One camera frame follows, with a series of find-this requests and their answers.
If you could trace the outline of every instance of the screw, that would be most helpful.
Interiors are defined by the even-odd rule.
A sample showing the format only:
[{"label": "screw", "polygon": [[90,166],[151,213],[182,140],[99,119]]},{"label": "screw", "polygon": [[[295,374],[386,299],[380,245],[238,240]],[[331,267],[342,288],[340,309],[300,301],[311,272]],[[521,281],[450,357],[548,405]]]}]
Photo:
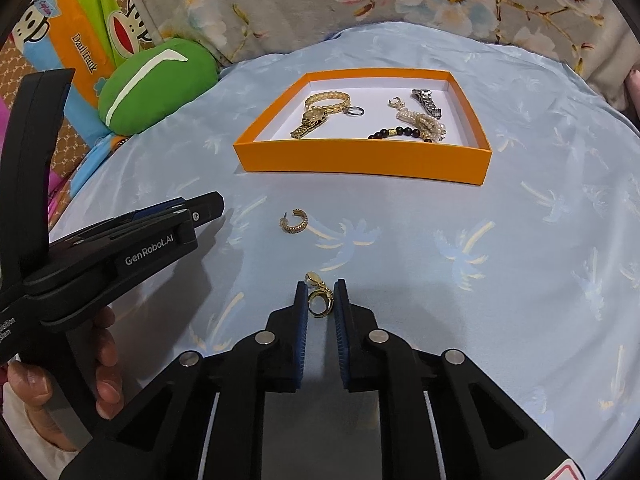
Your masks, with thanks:
[{"label": "screw", "polygon": [[465,355],[460,350],[447,350],[444,358],[452,365],[461,365],[465,362]]},{"label": "screw", "polygon": [[198,353],[191,352],[191,351],[180,354],[180,357],[178,358],[178,361],[180,361],[180,364],[182,366],[193,366],[199,360],[200,360],[200,356],[198,355]]},{"label": "screw", "polygon": [[276,336],[273,332],[269,332],[268,330],[263,330],[262,332],[258,332],[255,335],[255,342],[258,345],[269,345],[276,341]]},{"label": "screw", "polygon": [[369,339],[374,343],[386,343],[389,341],[389,334],[384,330],[372,330],[369,332]]}]

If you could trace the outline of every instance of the watch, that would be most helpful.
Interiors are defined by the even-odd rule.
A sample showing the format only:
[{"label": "watch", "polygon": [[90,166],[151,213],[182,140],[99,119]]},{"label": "watch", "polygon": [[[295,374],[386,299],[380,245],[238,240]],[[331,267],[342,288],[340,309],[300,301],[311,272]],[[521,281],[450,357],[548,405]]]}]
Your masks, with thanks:
[{"label": "watch", "polygon": [[291,137],[302,139],[306,134],[315,130],[327,120],[329,115],[322,108],[311,108],[302,114],[302,124],[292,131]]}]

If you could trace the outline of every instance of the orange box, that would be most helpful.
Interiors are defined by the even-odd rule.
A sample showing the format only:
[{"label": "orange box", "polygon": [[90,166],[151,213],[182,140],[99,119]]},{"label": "orange box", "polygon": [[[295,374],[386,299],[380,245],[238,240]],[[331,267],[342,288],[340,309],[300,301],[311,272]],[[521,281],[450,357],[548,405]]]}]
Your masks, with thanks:
[{"label": "orange box", "polygon": [[[423,112],[411,99],[427,88],[442,109],[443,142],[411,137],[367,139],[382,128],[404,125],[387,102],[396,95],[409,110]],[[304,101],[323,91],[343,91],[361,118],[338,113],[303,139],[290,132],[300,125]],[[245,171],[364,173],[482,184],[492,150],[476,113],[449,72],[418,68],[352,68],[303,75],[285,90],[234,143]]]}]

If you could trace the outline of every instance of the red cartoon mouth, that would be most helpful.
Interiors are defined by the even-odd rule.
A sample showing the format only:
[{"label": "red cartoon mouth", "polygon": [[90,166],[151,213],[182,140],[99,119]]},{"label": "red cartoon mouth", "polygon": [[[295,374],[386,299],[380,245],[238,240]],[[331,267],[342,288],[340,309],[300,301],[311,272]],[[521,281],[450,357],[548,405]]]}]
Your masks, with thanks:
[{"label": "red cartoon mouth", "polygon": [[118,41],[127,51],[133,54],[133,44],[129,39],[127,29],[122,25],[122,23],[120,23],[120,20],[116,19],[115,16],[113,16],[111,19],[113,20],[113,30],[118,37]]}]

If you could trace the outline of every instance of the black bead bracelet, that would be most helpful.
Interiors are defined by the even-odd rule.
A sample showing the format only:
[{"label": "black bead bracelet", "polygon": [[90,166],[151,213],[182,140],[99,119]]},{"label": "black bead bracelet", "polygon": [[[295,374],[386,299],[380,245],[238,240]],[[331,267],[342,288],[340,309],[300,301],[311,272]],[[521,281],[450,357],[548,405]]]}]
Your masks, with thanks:
[{"label": "black bead bracelet", "polygon": [[422,133],[418,128],[405,128],[404,126],[396,126],[389,130],[382,128],[382,130],[370,135],[367,139],[386,139],[387,137],[393,136],[414,137],[415,139],[422,139],[424,142],[431,142],[431,139],[427,139],[422,136]]}]

